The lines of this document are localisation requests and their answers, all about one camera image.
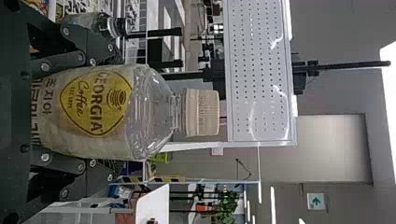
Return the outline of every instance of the white wall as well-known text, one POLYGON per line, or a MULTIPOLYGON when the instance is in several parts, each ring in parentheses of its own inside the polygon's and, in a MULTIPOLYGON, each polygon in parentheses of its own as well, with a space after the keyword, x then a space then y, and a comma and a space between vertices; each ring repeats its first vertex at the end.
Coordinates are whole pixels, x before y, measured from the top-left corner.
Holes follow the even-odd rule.
POLYGON ((248 187, 247 197, 256 223, 272 224, 270 186, 275 188, 276 224, 373 224, 373 187, 362 184, 284 184, 262 185, 262 204, 257 202, 257 187, 248 187), (308 211, 307 192, 326 193, 328 211, 308 211))
MULTIPOLYGON (((225 129, 220 132, 219 137, 224 137, 225 129)), ((372 182, 364 116, 300 116, 298 143, 297 147, 262 148, 262 179, 372 182)), ((158 164, 158 170, 167 175, 235 179, 235 159, 257 176, 256 148, 225 148, 224 156, 211 156, 208 149, 182 151, 174 154, 170 164, 158 164)), ((241 167, 239 170, 240 178, 247 176, 241 167)))
MULTIPOLYGON (((378 60, 379 50, 396 40, 394 0, 290 0, 290 4, 292 48, 306 59, 378 60)), ((299 110, 364 113, 375 183, 374 223, 394 223, 396 189, 380 71, 323 73, 299 97, 299 110)))

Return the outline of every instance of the plastic bottle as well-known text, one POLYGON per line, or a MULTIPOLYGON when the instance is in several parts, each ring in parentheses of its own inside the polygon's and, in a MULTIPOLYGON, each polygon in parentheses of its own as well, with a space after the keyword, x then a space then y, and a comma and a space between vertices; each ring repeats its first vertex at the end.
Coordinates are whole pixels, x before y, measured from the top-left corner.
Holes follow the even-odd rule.
POLYGON ((62 23, 80 25, 108 39, 128 35, 134 29, 132 19, 113 18, 104 12, 67 15, 62 19, 62 23))
POLYGON ((174 94, 146 65, 66 70, 32 83, 32 143, 65 155, 143 160, 179 130, 219 131, 219 94, 174 94))

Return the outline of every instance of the bottle cap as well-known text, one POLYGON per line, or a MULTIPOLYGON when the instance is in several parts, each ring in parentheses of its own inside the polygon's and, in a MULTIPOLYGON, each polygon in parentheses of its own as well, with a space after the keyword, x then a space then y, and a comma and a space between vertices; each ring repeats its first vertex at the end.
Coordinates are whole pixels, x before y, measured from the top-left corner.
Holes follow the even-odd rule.
POLYGON ((219 133, 219 93, 185 89, 183 119, 187 137, 219 133))

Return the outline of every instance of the yellow label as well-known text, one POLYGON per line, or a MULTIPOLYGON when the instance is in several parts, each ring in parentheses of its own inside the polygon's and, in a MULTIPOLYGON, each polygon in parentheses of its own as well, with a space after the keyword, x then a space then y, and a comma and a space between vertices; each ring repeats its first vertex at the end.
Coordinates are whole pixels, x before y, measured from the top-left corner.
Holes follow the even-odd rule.
POLYGON ((103 137, 122 121, 132 87, 113 71, 92 71, 70 81, 61 92, 67 117, 84 133, 103 137))

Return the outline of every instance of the perforated white panel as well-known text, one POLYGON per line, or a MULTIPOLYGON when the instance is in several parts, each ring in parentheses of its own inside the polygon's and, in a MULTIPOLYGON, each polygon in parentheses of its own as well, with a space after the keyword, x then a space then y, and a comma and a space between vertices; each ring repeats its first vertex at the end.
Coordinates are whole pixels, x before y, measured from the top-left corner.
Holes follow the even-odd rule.
POLYGON ((292 140, 284 2, 226 0, 224 5, 229 141, 292 140))

